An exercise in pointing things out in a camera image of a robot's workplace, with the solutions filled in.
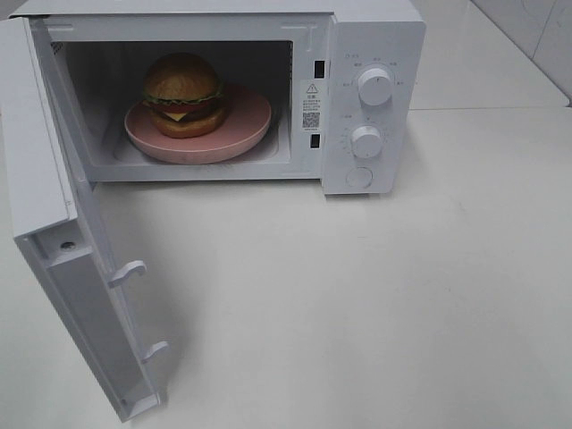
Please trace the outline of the round white door button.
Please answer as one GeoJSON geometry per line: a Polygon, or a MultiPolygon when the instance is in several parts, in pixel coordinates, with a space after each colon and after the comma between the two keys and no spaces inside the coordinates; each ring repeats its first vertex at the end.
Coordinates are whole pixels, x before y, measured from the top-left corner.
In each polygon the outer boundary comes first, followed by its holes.
{"type": "Polygon", "coordinates": [[[356,189],[367,189],[371,186],[373,179],[373,172],[367,167],[353,168],[346,176],[348,186],[356,189]]]}

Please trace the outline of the pink round plate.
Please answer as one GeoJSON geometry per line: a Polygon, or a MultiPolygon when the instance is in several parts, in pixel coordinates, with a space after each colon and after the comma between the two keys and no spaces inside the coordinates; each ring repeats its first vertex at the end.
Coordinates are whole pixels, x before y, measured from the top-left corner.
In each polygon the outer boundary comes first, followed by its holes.
{"type": "Polygon", "coordinates": [[[272,108],[265,97],[241,85],[227,89],[227,114],[216,130],[206,135],[174,139],[152,123],[148,109],[134,105],[124,118],[131,142],[144,154],[171,164],[214,164],[240,156],[267,133],[272,108]]]}

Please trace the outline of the burger with lettuce and cheese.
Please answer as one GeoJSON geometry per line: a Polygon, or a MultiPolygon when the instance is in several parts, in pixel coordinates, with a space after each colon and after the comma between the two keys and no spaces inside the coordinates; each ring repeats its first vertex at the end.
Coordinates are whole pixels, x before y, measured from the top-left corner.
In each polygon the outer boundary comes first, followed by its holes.
{"type": "Polygon", "coordinates": [[[223,81],[209,62],[190,53],[157,59],[147,70],[142,96],[151,122],[169,138],[206,135],[227,116],[223,81]]]}

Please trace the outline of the lower white timer knob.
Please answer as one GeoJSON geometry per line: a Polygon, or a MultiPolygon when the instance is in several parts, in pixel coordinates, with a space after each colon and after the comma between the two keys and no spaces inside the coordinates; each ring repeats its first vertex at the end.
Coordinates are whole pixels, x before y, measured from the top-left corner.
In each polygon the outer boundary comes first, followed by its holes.
{"type": "Polygon", "coordinates": [[[352,153],[356,158],[368,159],[378,156],[384,144],[382,133],[375,126],[360,126],[350,134],[352,153]]]}

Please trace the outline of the white microwave oven body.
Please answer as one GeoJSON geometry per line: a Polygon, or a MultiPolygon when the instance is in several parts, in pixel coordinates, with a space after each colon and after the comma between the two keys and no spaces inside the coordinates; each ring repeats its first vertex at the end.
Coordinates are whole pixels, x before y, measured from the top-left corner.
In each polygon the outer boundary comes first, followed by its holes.
{"type": "Polygon", "coordinates": [[[91,182],[317,179],[327,194],[392,188],[425,37],[408,1],[28,1],[8,19],[20,17],[46,26],[91,182]],[[147,67],[177,51],[203,56],[228,83],[269,99],[273,119],[257,147],[181,165],[130,143],[123,118],[141,97],[147,67]],[[383,105],[358,95],[358,76],[371,65],[394,78],[383,105]],[[384,139],[368,159],[350,143],[364,125],[384,139]],[[356,167],[373,172],[367,189],[348,186],[356,167]]]}

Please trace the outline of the upper white power knob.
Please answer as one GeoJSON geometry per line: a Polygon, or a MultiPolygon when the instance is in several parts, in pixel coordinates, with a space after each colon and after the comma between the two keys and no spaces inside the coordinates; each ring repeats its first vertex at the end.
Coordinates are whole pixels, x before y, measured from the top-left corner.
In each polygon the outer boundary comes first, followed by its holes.
{"type": "Polygon", "coordinates": [[[371,65],[357,77],[357,91],[360,100],[369,106],[386,103],[393,93],[394,78],[382,65],[371,65]]]}

